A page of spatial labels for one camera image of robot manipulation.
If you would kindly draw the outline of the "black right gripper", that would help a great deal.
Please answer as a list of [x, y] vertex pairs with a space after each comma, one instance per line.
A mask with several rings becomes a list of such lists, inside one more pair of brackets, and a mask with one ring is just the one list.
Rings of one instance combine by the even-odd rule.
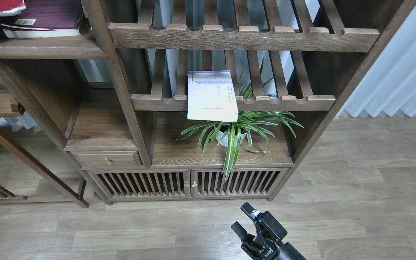
[[283, 243], [287, 230], [269, 212], [261, 212], [245, 202], [240, 209], [254, 221], [256, 236], [248, 234], [245, 228], [236, 221], [231, 229], [241, 239], [241, 248], [253, 260], [305, 260], [290, 243]]

